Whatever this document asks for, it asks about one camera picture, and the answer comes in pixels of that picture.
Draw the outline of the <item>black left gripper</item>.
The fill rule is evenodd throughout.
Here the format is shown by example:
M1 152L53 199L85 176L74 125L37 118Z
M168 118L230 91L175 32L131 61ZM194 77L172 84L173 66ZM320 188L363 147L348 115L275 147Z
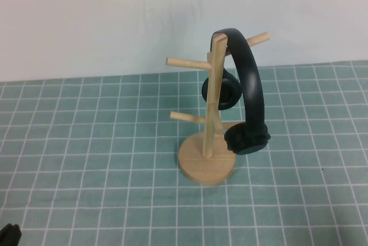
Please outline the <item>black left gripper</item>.
M0 231L0 246L17 246L22 233L18 224L7 224Z

